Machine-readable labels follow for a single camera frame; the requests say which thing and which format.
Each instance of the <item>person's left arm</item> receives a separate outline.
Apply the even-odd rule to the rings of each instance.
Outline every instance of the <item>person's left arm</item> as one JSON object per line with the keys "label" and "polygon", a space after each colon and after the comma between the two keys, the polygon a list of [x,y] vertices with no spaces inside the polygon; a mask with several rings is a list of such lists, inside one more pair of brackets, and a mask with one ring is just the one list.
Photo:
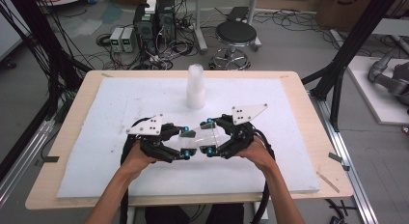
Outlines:
{"label": "person's left arm", "polygon": [[135,142],[123,165],[108,183],[102,196],[84,223],[112,223],[121,199],[129,185],[139,177],[142,170],[156,160],[146,156],[141,151],[140,142]]}

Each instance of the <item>wooden table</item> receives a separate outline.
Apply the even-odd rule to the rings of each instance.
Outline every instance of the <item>wooden table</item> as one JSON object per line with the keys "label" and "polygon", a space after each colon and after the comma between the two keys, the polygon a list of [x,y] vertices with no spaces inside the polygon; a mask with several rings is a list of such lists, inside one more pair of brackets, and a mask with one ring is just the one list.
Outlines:
{"label": "wooden table", "polygon": [[[44,163],[41,172],[27,198],[29,210],[93,207],[98,198],[57,198],[57,192],[64,176],[70,151],[81,131],[81,126],[93,104],[100,82],[104,77],[187,77],[187,70],[169,71],[90,71],[66,120],[52,146],[50,156],[59,156],[56,163]],[[301,80],[293,71],[205,71],[207,78],[273,78],[280,79],[286,91],[292,113],[298,124],[305,146],[317,173],[321,189],[316,193],[293,193],[294,199],[333,198],[352,196],[353,189],[341,165],[328,157],[335,153],[330,140],[319,120]],[[232,202],[255,202],[261,199],[260,193],[186,195],[137,197],[129,199],[130,206],[211,204]]]}

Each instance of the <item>black stool seat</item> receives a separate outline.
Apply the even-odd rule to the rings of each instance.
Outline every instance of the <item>black stool seat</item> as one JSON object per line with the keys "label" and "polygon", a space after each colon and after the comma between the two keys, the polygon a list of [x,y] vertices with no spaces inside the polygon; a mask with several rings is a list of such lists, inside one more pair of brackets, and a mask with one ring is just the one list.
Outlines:
{"label": "black stool seat", "polygon": [[257,32],[251,25],[240,21],[226,21],[216,28],[216,37],[221,42],[233,45],[249,45],[256,37]]}

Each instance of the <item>black pants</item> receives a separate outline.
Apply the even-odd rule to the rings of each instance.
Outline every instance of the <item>black pants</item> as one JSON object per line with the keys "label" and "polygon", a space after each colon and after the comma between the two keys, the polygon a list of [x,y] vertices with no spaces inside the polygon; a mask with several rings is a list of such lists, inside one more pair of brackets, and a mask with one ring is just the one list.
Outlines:
{"label": "black pants", "polygon": [[[205,224],[243,224],[244,207],[239,204],[215,204]],[[145,208],[147,224],[189,224],[190,217],[180,207]]]}

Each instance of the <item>stool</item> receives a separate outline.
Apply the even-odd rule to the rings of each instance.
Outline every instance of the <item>stool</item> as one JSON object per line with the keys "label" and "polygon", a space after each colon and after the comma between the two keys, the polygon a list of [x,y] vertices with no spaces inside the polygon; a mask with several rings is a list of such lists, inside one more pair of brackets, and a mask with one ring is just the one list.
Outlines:
{"label": "stool", "polygon": [[236,47],[247,46],[255,42],[256,30],[249,24],[240,21],[226,21],[216,28],[216,38],[225,43],[229,48],[217,50],[212,63],[209,64],[211,70],[221,68],[224,70],[244,70],[251,66],[247,55]]}

